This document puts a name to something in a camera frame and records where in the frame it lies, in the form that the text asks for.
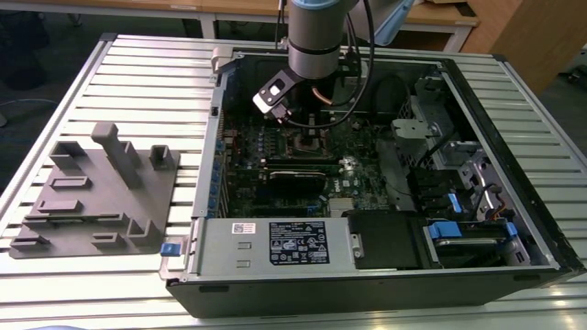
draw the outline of barcode sticker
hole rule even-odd
[[[254,234],[256,231],[255,223],[234,223],[232,224],[232,233],[234,234]]]

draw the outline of slotted aluminum surface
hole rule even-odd
[[[167,144],[182,152],[166,233],[170,237],[188,233],[214,88],[208,64],[212,49],[219,45],[272,47],[271,43],[150,36],[119,36],[112,43],[102,43],[95,65],[84,68],[78,89],[72,88],[63,100],[64,114],[56,118],[55,132],[50,132],[47,145],[35,153],[39,159],[31,165],[34,173],[30,177],[20,173],[23,187],[14,190],[15,200],[2,218],[0,329],[71,325],[87,329],[208,326],[382,330],[397,329],[398,324],[403,329],[505,329],[521,323],[534,329],[585,329],[587,276],[547,289],[521,291],[482,307],[199,320],[164,288],[158,274],[162,258],[156,254],[14,260],[8,246],[51,172],[48,150],[56,140],[78,140],[84,147],[96,147],[90,132],[100,121],[119,125],[122,140],[132,141],[136,149]],[[586,260],[586,160],[515,73],[486,55],[389,49],[379,53],[450,57],[457,61],[571,245]],[[172,259],[168,266],[180,270],[180,258]]]

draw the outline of desk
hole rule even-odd
[[[198,19],[204,38],[216,39],[216,21],[274,23],[278,0],[0,0],[0,9]],[[458,52],[478,25],[479,19],[463,16],[453,5],[423,3],[410,11],[402,30],[450,34],[445,51]]]

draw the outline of power supply label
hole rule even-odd
[[[325,222],[270,222],[268,248],[276,266],[331,263]]]

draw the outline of motherboard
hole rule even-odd
[[[331,130],[224,122],[230,217],[341,217],[390,209],[377,152],[385,126],[351,118]]]

